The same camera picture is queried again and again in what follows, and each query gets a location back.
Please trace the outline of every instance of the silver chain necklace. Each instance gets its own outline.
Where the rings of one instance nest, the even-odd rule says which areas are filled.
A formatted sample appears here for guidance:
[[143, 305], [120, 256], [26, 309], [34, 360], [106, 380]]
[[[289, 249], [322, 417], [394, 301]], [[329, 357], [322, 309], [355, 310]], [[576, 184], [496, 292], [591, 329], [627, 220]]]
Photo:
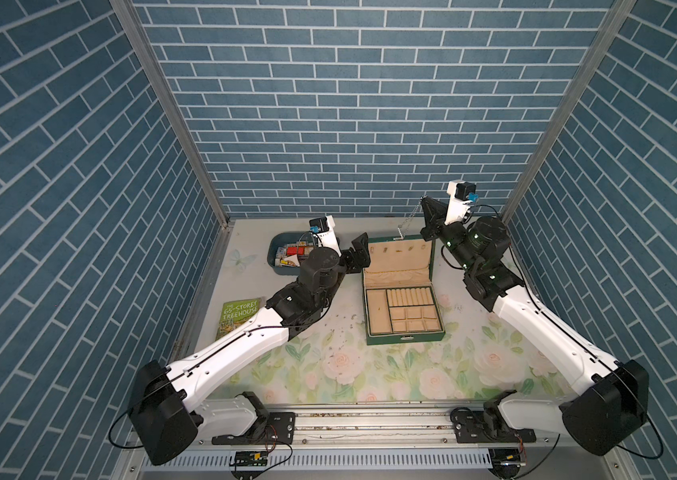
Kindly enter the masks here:
[[418, 200], [418, 204], [416, 204], [416, 207], [413, 208], [413, 211], [410, 212], [407, 218], [401, 224], [397, 225], [397, 231], [400, 233], [400, 236], [395, 236], [394, 237], [395, 240], [405, 240], [405, 235], [407, 234], [407, 231], [410, 229], [410, 223], [413, 221], [413, 217], [416, 216], [416, 214], [418, 213], [418, 209], [421, 207], [421, 199], [423, 199], [423, 197], [421, 197]]

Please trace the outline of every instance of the blue brick wallpaper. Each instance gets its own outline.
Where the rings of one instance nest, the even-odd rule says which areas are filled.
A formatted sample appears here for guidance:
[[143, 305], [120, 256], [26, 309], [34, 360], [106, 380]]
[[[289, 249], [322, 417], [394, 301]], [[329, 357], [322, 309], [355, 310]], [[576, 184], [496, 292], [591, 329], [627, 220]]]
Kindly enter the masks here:
[[111, 474], [217, 231], [108, 1], [0, 0], [0, 480]]
[[232, 216], [502, 206], [612, 0], [136, 0]]
[[677, 478], [677, 2], [637, 1], [511, 229], [543, 300], [649, 370], [667, 452], [636, 465]]

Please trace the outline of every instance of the beige velvet lining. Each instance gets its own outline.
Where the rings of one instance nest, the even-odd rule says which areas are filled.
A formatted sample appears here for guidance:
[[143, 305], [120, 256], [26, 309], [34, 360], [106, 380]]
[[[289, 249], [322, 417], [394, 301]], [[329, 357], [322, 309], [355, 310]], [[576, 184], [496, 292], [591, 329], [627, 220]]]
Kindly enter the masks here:
[[364, 271], [365, 287], [428, 285], [431, 244], [423, 239], [370, 244], [372, 260]]
[[367, 315], [370, 317], [373, 333], [391, 333], [386, 290], [367, 291]]
[[363, 278], [372, 334], [441, 330], [429, 280], [431, 248], [423, 239], [369, 245]]

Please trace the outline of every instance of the green book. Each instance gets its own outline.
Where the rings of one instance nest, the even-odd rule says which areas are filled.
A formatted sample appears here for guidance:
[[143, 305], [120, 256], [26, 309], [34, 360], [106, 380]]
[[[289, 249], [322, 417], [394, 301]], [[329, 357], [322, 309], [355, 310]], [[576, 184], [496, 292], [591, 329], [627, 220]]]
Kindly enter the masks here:
[[258, 312], [260, 298], [226, 302], [221, 308], [221, 320], [218, 322], [216, 340], [250, 320]]

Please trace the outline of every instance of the green jewelry box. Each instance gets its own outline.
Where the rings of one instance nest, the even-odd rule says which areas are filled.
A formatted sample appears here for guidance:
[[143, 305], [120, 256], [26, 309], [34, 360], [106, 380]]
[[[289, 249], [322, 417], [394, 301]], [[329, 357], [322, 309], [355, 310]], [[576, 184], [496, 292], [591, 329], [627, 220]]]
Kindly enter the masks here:
[[445, 336], [432, 287], [433, 242], [420, 235], [368, 241], [371, 265], [362, 271], [368, 345], [436, 342]]

